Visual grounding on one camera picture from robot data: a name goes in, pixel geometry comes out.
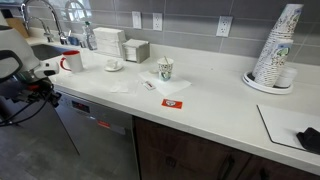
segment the white tray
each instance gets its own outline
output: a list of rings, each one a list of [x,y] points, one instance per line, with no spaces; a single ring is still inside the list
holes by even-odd
[[[270,94],[290,94],[293,91],[293,85],[288,88],[266,87],[253,81],[252,72],[244,73],[242,79],[250,87]]]

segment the stack of paper cups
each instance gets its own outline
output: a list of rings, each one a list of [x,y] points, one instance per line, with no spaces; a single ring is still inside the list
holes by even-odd
[[[270,54],[267,55],[264,62],[256,74],[254,81],[258,84],[273,87],[282,72],[284,63],[287,60],[293,40],[276,39],[270,48]]]
[[[266,44],[260,54],[259,60],[252,72],[254,77],[257,76],[264,62],[272,57],[272,48],[277,39],[291,39],[302,12],[303,4],[287,4],[277,23],[273,27]]]

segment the faucet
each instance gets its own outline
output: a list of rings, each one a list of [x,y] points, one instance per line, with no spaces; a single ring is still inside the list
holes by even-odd
[[[59,19],[58,19],[57,13],[54,10],[53,6],[47,0],[25,0],[21,4],[21,12],[22,12],[23,20],[25,22],[26,29],[29,29],[28,21],[30,20],[30,18],[28,18],[27,6],[28,6],[29,3],[33,2],[33,1],[41,1],[45,5],[48,6],[48,8],[51,10],[51,14],[52,14],[53,20],[55,21],[57,29],[58,29],[58,33],[59,33],[59,36],[60,36],[60,43],[61,44],[65,44],[65,45],[68,44],[67,36],[64,34],[64,32],[61,29],[61,25],[59,23]]]
[[[49,27],[46,26],[45,23],[44,23],[40,18],[31,16],[31,17],[29,17],[29,19],[28,19],[28,21],[26,22],[26,24],[29,23],[30,20],[32,20],[32,19],[36,19],[36,20],[39,20],[39,21],[41,22],[42,27],[43,27],[43,30],[44,30],[43,36],[47,37],[48,42],[53,42],[53,34],[51,34]]]

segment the sink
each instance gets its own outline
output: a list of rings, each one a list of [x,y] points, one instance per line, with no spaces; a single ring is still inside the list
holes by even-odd
[[[40,60],[44,61],[50,58],[54,58],[62,55],[63,52],[69,51],[70,49],[50,46],[46,44],[37,44],[31,46],[34,55]]]

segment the white countertop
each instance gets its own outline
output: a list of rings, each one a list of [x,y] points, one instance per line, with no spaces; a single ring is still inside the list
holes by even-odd
[[[29,38],[28,42],[45,43],[45,39]],[[242,82],[243,73],[255,63],[253,58],[152,45],[152,57],[142,64],[123,62],[122,70],[106,72],[109,57],[80,51],[86,70],[72,74],[61,69],[50,77],[56,90],[320,175],[320,156],[272,143],[257,109],[257,104],[264,104],[320,116],[320,85],[308,83],[310,75],[304,74],[319,73],[318,67],[292,64],[301,74],[293,93],[272,95]],[[190,87],[168,97],[157,90],[148,91],[140,83],[134,94],[108,91],[119,80],[142,81],[138,73],[155,68],[156,59],[163,55],[175,60],[174,74],[190,81]],[[161,106],[164,98],[183,101],[182,109]]]

